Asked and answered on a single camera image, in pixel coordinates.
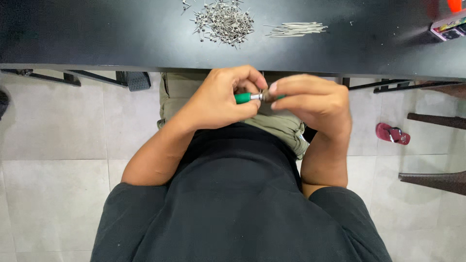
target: green tool handle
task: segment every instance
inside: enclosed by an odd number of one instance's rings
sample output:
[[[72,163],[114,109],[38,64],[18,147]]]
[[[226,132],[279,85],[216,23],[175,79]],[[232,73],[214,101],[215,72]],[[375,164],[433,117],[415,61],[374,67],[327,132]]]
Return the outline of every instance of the green tool handle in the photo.
[[[247,103],[251,100],[251,93],[236,94],[234,99],[236,99],[236,104]]]

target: wooden chair leg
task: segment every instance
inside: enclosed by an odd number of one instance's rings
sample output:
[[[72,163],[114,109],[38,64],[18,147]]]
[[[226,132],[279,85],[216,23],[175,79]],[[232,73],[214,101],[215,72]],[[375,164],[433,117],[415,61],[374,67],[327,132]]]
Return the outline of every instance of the wooden chair leg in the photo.
[[[399,173],[402,182],[428,186],[466,196],[466,171],[445,174]]]
[[[466,118],[462,117],[439,117],[409,113],[408,119],[466,130]]]

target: red flip-flop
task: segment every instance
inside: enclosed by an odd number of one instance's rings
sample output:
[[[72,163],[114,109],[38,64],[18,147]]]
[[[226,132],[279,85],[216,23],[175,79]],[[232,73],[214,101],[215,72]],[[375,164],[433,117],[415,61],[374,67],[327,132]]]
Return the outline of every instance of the red flip-flop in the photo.
[[[397,127],[391,127],[385,123],[377,124],[376,135],[378,138],[382,140],[398,143],[401,145],[407,145],[411,140],[411,136],[406,133],[403,133],[401,129]]]

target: black table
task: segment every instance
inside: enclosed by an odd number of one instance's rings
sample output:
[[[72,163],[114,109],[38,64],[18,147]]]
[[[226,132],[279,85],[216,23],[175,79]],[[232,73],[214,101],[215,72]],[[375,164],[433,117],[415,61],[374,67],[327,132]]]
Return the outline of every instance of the black table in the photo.
[[[0,68],[179,71],[251,64],[264,71],[466,82],[466,37],[439,42],[434,0],[243,0],[255,14],[241,50],[200,42],[181,0],[0,0]],[[268,38],[268,25],[327,32]]]

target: black t-shirt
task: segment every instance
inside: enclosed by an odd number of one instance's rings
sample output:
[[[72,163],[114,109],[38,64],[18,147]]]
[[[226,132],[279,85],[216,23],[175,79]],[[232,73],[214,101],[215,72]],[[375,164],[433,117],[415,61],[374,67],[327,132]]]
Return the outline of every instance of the black t-shirt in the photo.
[[[277,137],[198,131],[167,185],[112,190],[91,261],[391,261],[358,195],[300,185]]]

